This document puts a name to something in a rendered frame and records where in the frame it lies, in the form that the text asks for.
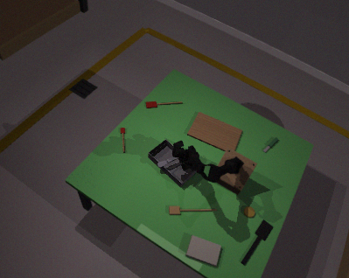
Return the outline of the black spatula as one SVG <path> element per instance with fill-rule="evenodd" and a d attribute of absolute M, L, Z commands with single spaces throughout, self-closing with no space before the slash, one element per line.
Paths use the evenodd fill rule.
<path fill-rule="evenodd" d="M 265 239 L 267 239 L 267 237 L 268 237 L 268 235 L 269 235 L 269 233 L 270 233 L 272 228 L 273 228 L 273 226 L 271 226 L 267 221 L 263 220 L 263 222 L 260 224 L 260 226 L 258 227 L 257 231 L 255 232 L 255 234 L 258 235 L 258 237 L 256 238 L 254 244 L 250 247 L 247 255 L 243 258 L 243 260 L 241 262 L 244 266 L 248 262 L 248 259 L 250 258 L 252 253 L 257 248 L 257 246 L 260 243 L 261 239 L 263 239 L 264 241 L 265 241 Z"/>

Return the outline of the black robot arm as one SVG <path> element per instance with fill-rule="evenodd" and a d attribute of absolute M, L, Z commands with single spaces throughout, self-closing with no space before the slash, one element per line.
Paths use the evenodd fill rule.
<path fill-rule="evenodd" d="M 189 146 L 186 150 L 174 148 L 172 151 L 172 156 L 184 158 L 183 162 L 193 165 L 197 173 L 199 173 L 205 180 L 212 183 L 219 182 L 221 176 L 227 173 L 238 174 L 239 169 L 243 165 L 242 161 L 238 157 L 226 160 L 225 165 L 220 167 L 214 164 L 205 165 L 199 160 L 199 153 L 196 151 L 193 145 Z M 188 161 L 186 161 L 187 159 Z M 211 166 L 208 176 L 204 172 L 205 166 Z"/>

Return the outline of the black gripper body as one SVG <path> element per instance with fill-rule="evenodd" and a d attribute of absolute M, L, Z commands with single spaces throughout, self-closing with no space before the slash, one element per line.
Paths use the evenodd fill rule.
<path fill-rule="evenodd" d="M 174 146 L 174 148 L 180 148 L 180 149 L 181 149 L 181 147 L 183 147 L 184 144 L 183 144 L 182 141 L 179 141 L 179 142 L 173 143 L 173 146 Z M 180 159 L 181 159 L 182 162 L 183 162 L 183 159 L 184 159 L 184 158 L 180 158 Z M 183 162 L 183 163 L 185 163 L 185 162 Z M 192 167 L 192 165 L 190 165 L 190 164 L 188 164 L 188 163 L 185 163 L 185 164 L 182 164 L 182 167 L 183 167 L 183 170 L 188 170 L 188 169 L 190 169 L 190 168 Z"/>

